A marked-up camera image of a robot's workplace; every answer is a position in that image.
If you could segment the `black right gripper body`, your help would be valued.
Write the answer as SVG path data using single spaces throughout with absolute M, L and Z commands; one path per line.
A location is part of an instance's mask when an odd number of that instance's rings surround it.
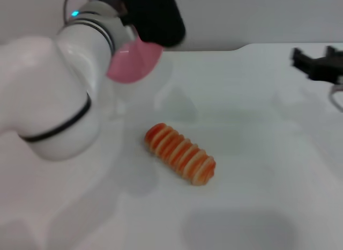
M 308 78 L 314 81 L 340 83 L 342 77 L 342 56 L 321 57 L 310 65 Z

